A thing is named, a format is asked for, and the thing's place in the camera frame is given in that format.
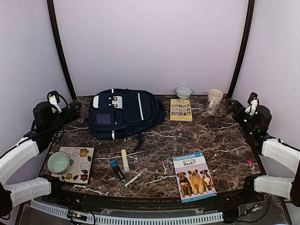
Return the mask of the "navy blue student backpack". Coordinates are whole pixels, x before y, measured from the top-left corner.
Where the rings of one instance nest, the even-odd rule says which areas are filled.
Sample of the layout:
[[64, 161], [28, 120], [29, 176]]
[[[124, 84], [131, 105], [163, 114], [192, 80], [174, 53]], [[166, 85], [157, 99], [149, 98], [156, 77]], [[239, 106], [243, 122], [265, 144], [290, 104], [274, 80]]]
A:
[[125, 139], [137, 135], [139, 151], [143, 132], [165, 120], [164, 103], [145, 90], [109, 89], [96, 94], [88, 114], [91, 134], [99, 140]]

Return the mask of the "dog book Why Dogs Bark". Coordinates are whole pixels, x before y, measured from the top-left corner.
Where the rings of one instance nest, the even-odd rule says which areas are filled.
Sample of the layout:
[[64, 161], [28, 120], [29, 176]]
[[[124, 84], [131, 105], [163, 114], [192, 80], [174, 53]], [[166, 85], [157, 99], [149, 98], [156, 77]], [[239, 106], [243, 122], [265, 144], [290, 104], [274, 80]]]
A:
[[204, 154], [197, 152], [172, 158], [182, 203], [217, 195]]

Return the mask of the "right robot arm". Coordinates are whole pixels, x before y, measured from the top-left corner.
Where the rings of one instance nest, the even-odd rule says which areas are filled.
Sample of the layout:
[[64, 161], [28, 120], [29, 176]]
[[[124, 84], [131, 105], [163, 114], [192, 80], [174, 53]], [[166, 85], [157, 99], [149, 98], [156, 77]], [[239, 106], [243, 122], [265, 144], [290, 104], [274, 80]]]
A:
[[252, 92], [248, 107], [239, 101], [226, 99], [226, 111], [238, 122], [240, 131], [255, 154], [270, 158], [289, 169], [294, 178], [269, 175], [248, 176], [240, 191], [239, 199], [250, 203], [257, 193], [276, 195], [289, 200], [294, 206], [300, 205], [300, 151], [279, 138], [268, 134], [272, 119], [270, 110], [259, 104], [258, 95]]

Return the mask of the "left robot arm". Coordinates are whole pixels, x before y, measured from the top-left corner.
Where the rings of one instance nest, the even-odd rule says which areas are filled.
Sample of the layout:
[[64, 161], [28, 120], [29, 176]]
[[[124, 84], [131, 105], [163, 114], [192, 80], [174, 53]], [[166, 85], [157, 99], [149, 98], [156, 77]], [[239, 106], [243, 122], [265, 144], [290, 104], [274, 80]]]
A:
[[59, 102], [65, 98], [54, 90], [47, 94], [47, 101], [33, 109], [34, 120], [31, 129], [13, 147], [0, 157], [0, 218], [10, 219], [12, 209], [24, 202], [47, 195], [55, 204], [66, 201], [59, 178], [51, 175], [9, 185], [10, 177], [31, 159], [58, 143], [58, 134], [65, 132], [64, 126], [77, 119], [79, 110], [66, 103], [64, 108]]

